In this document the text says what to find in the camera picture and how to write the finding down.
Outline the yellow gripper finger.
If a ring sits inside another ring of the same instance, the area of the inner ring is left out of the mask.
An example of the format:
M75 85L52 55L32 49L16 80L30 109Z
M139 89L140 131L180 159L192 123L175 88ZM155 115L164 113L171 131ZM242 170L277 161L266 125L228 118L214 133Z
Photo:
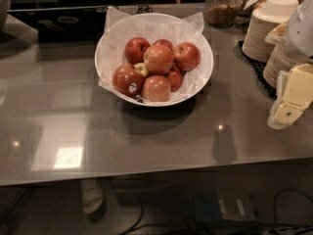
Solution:
M273 129L284 129L292 126L304 113L297 105L275 101L267 124Z

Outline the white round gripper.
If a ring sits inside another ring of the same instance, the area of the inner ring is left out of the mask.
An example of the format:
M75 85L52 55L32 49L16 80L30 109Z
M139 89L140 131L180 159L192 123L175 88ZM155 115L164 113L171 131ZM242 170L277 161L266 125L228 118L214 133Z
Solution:
M299 62L313 62L313 0L303 0L291 15L286 32L287 54ZM280 71L277 99L282 106L306 110L313 102L313 65Z

